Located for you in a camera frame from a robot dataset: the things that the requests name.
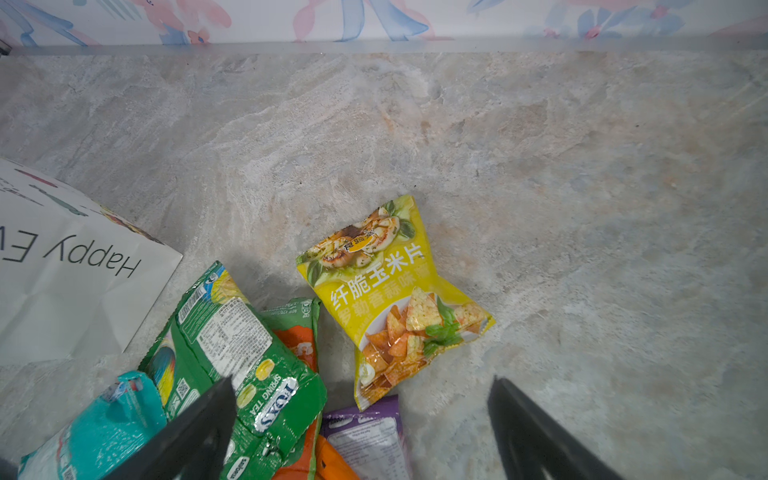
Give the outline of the orange Fox's candy bag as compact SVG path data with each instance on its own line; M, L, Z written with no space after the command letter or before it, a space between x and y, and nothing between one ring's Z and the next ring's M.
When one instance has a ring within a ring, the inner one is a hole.
M359 480L360 477L347 464L338 451L320 435L315 445L317 480Z

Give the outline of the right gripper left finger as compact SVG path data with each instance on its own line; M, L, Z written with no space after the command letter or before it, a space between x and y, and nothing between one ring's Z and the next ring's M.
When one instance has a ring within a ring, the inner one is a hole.
M232 379L226 377L107 477L217 479L223 470L236 415Z

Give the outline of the white paper gift bag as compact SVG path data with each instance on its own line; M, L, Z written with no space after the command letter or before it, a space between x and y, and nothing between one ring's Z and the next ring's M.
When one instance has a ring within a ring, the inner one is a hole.
M2 160L2 365L124 352L181 259L69 185Z

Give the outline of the purple candy bag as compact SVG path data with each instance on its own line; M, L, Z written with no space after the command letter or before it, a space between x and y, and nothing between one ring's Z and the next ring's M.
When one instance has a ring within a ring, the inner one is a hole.
M321 435L359 479L412 478L397 395L323 415Z

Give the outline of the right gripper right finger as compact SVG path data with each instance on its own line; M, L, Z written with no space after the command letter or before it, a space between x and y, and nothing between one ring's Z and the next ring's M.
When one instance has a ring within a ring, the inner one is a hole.
M507 478L622 479L510 380L494 379L487 406Z

